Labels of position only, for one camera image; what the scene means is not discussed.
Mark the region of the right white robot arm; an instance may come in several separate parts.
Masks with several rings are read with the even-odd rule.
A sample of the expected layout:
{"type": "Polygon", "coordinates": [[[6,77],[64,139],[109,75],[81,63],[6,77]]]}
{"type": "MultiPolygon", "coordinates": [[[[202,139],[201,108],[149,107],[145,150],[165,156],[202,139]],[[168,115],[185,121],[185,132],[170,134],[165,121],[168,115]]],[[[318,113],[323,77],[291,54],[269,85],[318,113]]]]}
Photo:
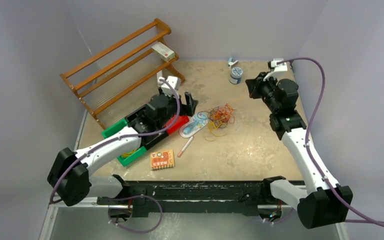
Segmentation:
{"type": "Polygon", "coordinates": [[[262,99],[270,110],[270,126],[292,155],[305,189],[286,179],[273,180],[261,189],[262,200],[268,204],[281,200],[290,205],[307,229],[344,222],[349,211],[346,204],[351,203],[353,192],[333,177],[309,140],[307,125],[296,110],[299,86],[287,78],[265,79],[263,75],[245,81],[249,96],[262,99]]]}

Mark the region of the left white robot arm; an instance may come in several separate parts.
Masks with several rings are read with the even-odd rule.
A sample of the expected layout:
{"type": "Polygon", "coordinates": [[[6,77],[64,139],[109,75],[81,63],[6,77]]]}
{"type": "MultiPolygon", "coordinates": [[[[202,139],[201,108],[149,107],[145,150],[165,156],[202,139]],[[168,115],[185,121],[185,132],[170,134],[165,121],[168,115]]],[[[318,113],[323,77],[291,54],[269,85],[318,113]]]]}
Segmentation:
{"type": "Polygon", "coordinates": [[[94,172],[124,153],[147,151],[169,136],[170,129],[183,116],[195,114],[198,100],[185,92],[185,103],[177,94],[163,92],[123,118],[122,128],[104,140],[76,151],[66,147],[60,150],[47,176],[52,186],[49,202],[64,202],[70,207],[78,204],[90,193],[94,172]]]}

